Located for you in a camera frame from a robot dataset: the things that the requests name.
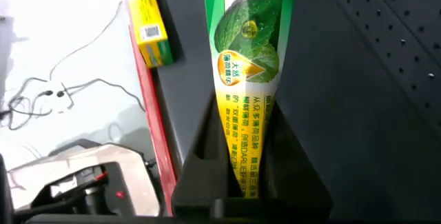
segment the black device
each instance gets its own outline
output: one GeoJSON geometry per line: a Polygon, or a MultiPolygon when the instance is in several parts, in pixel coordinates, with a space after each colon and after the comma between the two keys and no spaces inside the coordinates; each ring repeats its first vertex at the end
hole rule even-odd
{"type": "Polygon", "coordinates": [[[161,210],[142,154],[120,145],[80,140],[8,172],[4,164],[0,169],[4,212],[11,216],[12,208],[13,223],[39,214],[121,218],[161,210]]]}

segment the product package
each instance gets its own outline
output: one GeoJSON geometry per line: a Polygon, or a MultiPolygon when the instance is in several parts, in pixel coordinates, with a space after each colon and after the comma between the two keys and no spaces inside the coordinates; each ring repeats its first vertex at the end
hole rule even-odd
{"type": "Polygon", "coordinates": [[[173,62],[156,0],[128,0],[136,43],[148,68],[173,62]]]}
{"type": "Polygon", "coordinates": [[[243,196],[257,198],[265,128],[285,60],[294,0],[205,0],[205,8],[230,161],[243,196]]]}

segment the green leaf graphic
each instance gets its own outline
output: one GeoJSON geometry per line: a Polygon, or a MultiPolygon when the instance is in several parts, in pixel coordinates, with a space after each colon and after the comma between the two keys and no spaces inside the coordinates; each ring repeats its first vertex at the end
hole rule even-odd
{"type": "Polygon", "coordinates": [[[253,63],[264,68],[265,71],[257,74],[254,77],[247,79],[253,83],[267,83],[274,79],[278,74],[278,55],[274,47],[268,43],[264,45],[260,53],[251,59],[253,63]]]}
{"type": "Polygon", "coordinates": [[[281,0],[243,0],[232,6],[219,21],[214,34],[218,52],[234,50],[251,59],[268,44],[279,18],[281,0]],[[254,21],[257,35],[249,38],[241,33],[247,21],[254,21]]]}

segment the black cable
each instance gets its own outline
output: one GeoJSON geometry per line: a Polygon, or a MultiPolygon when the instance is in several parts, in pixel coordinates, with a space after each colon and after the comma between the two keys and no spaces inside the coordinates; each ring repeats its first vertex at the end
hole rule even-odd
{"type": "Polygon", "coordinates": [[[40,98],[41,96],[47,94],[47,92],[42,92],[42,93],[38,94],[37,97],[34,100],[32,100],[32,101],[29,98],[27,98],[27,97],[21,96],[21,94],[24,92],[24,90],[26,89],[28,84],[30,82],[32,82],[32,81],[40,81],[40,82],[44,82],[44,83],[47,82],[44,79],[39,79],[39,78],[36,78],[36,77],[31,77],[31,78],[26,79],[24,81],[23,85],[21,86],[20,90],[9,101],[9,103],[8,103],[8,109],[9,110],[6,110],[6,111],[2,112],[3,113],[3,116],[2,116],[3,118],[6,115],[9,115],[8,128],[11,131],[19,130],[20,128],[22,128],[24,125],[26,125],[26,123],[28,123],[30,121],[30,119],[33,116],[47,116],[47,115],[49,115],[52,112],[52,111],[49,111],[49,112],[44,113],[44,114],[42,114],[42,113],[39,113],[39,114],[38,113],[34,113],[35,104],[36,104],[38,98],[40,98]],[[23,112],[23,111],[19,111],[19,110],[15,109],[18,105],[22,104],[23,101],[29,101],[29,103],[30,103],[29,104],[30,105],[30,112],[23,112]],[[25,115],[28,116],[28,118],[23,123],[21,123],[20,125],[18,125],[16,127],[13,127],[12,124],[13,124],[13,121],[14,121],[14,113],[25,114],[25,115]]]}
{"type": "MultiPolygon", "coordinates": [[[[57,64],[50,70],[50,72],[49,72],[49,80],[52,80],[52,75],[54,74],[54,71],[55,71],[55,69],[63,62],[63,61],[65,61],[67,58],[69,58],[69,57],[71,57],[73,54],[75,54],[75,53],[77,53],[78,51],[80,51],[80,50],[82,50],[82,49],[84,49],[84,48],[86,48],[86,47],[88,47],[89,45],[91,45],[92,43],[94,43],[99,37],[101,37],[101,35],[103,35],[103,33],[110,27],[110,25],[114,22],[114,20],[116,19],[116,17],[118,16],[118,11],[119,11],[119,8],[120,8],[120,6],[121,6],[121,1],[119,2],[119,4],[118,4],[118,7],[116,8],[116,12],[115,12],[115,15],[112,17],[112,19],[110,20],[110,22],[104,27],[104,29],[95,37],[95,38],[93,38],[93,40],[91,40],[90,42],[88,42],[88,43],[86,43],[85,45],[82,45],[80,48],[77,48],[77,49],[75,49],[73,52],[71,52],[71,53],[69,53],[68,55],[66,55],[66,56],[64,56],[62,59],[60,59],[58,62],[57,62],[57,64]]],[[[18,111],[18,110],[16,110],[15,108],[19,105],[19,104],[21,104],[22,103],[22,101],[24,101],[24,100],[28,100],[29,102],[31,102],[31,100],[29,100],[28,98],[26,98],[26,97],[24,97],[24,96],[21,96],[21,94],[23,93],[23,91],[26,89],[26,87],[27,87],[27,85],[31,82],[31,81],[41,81],[41,82],[44,82],[44,83],[47,83],[48,81],[47,80],[44,80],[44,79],[39,79],[39,78],[36,78],[36,77],[32,77],[32,78],[29,78],[29,79],[26,79],[25,80],[25,83],[21,86],[21,89],[14,95],[14,97],[11,99],[11,101],[9,102],[9,104],[8,104],[8,108],[9,108],[9,110],[6,110],[6,111],[2,111],[2,112],[0,112],[0,120],[2,120],[2,119],[4,119],[6,116],[8,116],[9,115],[9,123],[8,123],[8,128],[10,129],[10,130],[18,130],[18,129],[20,129],[20,128],[22,128],[27,122],[29,122],[30,121],[30,119],[33,117],[33,116],[37,116],[37,118],[39,117],[39,116],[47,116],[47,115],[49,115],[52,111],[49,111],[49,112],[47,112],[47,113],[34,113],[34,108],[35,108],[35,104],[36,104],[36,102],[37,102],[37,100],[38,100],[38,98],[39,97],[41,97],[41,96],[43,96],[43,95],[51,95],[51,94],[53,94],[53,92],[51,92],[51,91],[45,91],[45,92],[41,92],[40,94],[38,94],[38,96],[32,101],[32,103],[30,103],[30,112],[29,113],[27,113],[27,112],[22,112],[22,111],[18,111]],[[26,115],[28,115],[28,119],[25,121],[25,122],[23,122],[22,124],[20,124],[19,126],[17,126],[17,127],[13,127],[12,126],[12,121],[13,121],[13,118],[14,118],[14,113],[18,113],[18,114],[26,114],[26,115]]],[[[120,89],[122,89],[126,94],[128,94],[129,96],[131,96],[131,97],[133,97],[133,98],[135,98],[137,101],[138,101],[138,104],[139,104],[139,106],[140,106],[140,108],[145,112],[145,108],[143,107],[143,105],[142,105],[142,103],[141,103],[141,101],[139,100],[139,98],[138,97],[136,97],[135,95],[133,95],[132,93],[130,93],[130,92],[128,92],[123,86],[121,86],[121,85],[115,85],[115,84],[113,84],[113,83],[109,83],[109,82],[107,82],[107,81],[105,81],[105,80],[103,80],[103,79],[95,79],[95,80],[93,80],[93,81],[91,81],[91,82],[89,82],[89,83],[84,83],[83,85],[78,85],[78,86],[73,86],[73,87],[71,87],[71,88],[68,88],[68,89],[66,89],[65,91],[67,92],[68,90],[73,90],[73,89],[77,89],[77,88],[80,88],[79,90],[77,90],[77,91],[75,91],[75,92],[73,92],[73,93],[71,93],[71,95],[73,95],[73,94],[76,94],[78,91],[81,91],[82,89],[84,89],[84,88],[86,88],[86,87],[88,87],[89,85],[92,85],[93,83],[96,83],[96,82],[98,82],[98,81],[101,81],[101,82],[103,82],[103,83],[105,83],[105,84],[107,84],[107,85],[110,85],[110,86],[112,86],[112,87],[117,87],[117,88],[120,88],[120,89]]]]}
{"type": "Polygon", "coordinates": [[[76,85],[76,86],[68,87],[68,88],[66,88],[65,91],[66,91],[69,95],[72,96],[73,94],[76,94],[78,91],[80,91],[80,90],[84,90],[86,87],[89,87],[89,86],[91,86],[92,84],[94,84],[94,83],[96,83],[96,82],[102,82],[102,83],[105,83],[105,84],[107,84],[107,85],[109,85],[109,86],[112,86],[112,87],[116,87],[116,88],[120,88],[120,89],[122,89],[127,95],[129,95],[129,96],[133,97],[134,99],[136,99],[136,101],[138,102],[139,107],[145,112],[145,108],[143,107],[143,104],[141,103],[141,100],[140,100],[137,96],[135,96],[134,94],[128,92],[123,86],[121,86],[121,85],[116,85],[116,84],[113,84],[113,83],[109,83],[109,82],[107,82],[107,81],[104,80],[104,79],[94,79],[94,80],[92,80],[92,81],[90,81],[90,82],[83,83],[83,84],[81,84],[81,85],[76,85]],[[74,90],[74,89],[79,89],[79,90],[77,90],[77,91],[75,91],[75,92],[73,92],[73,93],[69,93],[69,92],[68,92],[69,90],[74,90]]]}
{"type": "Polygon", "coordinates": [[[75,49],[73,52],[69,53],[68,55],[64,56],[62,59],[60,59],[57,64],[50,70],[49,72],[49,80],[52,80],[52,75],[54,74],[55,69],[63,62],[65,61],[67,58],[71,57],[73,54],[77,53],[78,51],[88,47],[89,45],[91,45],[92,43],[94,43],[99,37],[101,37],[101,35],[104,34],[104,32],[110,27],[110,25],[113,23],[113,21],[116,19],[116,17],[118,16],[118,11],[119,11],[119,7],[121,6],[121,1],[118,3],[118,7],[116,8],[116,12],[115,15],[112,17],[112,19],[109,21],[109,23],[104,27],[104,29],[95,37],[93,38],[93,40],[87,42],[85,45],[82,45],[81,47],[75,49]]]}

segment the white surface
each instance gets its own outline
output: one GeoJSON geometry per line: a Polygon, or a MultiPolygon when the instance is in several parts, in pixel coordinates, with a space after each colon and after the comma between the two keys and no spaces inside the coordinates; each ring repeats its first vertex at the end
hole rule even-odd
{"type": "MultiPolygon", "coordinates": [[[[6,21],[0,22],[0,98],[6,89],[7,102],[28,77],[48,80],[50,69],[59,59],[104,29],[120,1],[0,0],[0,14],[7,16],[6,21]]],[[[142,99],[126,16],[121,5],[103,35],[61,63],[54,80],[68,88],[101,78],[122,85],[142,99]]],[[[32,82],[23,95],[33,99],[43,90],[44,83],[32,82]]],[[[18,131],[0,128],[0,153],[7,168],[34,159],[21,147],[23,144],[30,150],[35,147],[43,156],[79,138],[152,146],[145,113],[121,89],[98,82],[75,94],[72,100],[74,105],[69,112],[33,119],[18,131]]],[[[44,104],[38,101],[35,112],[47,108],[44,104]]],[[[29,111],[27,106],[17,109],[29,111]]],[[[16,114],[14,125],[26,118],[16,114]]]]}

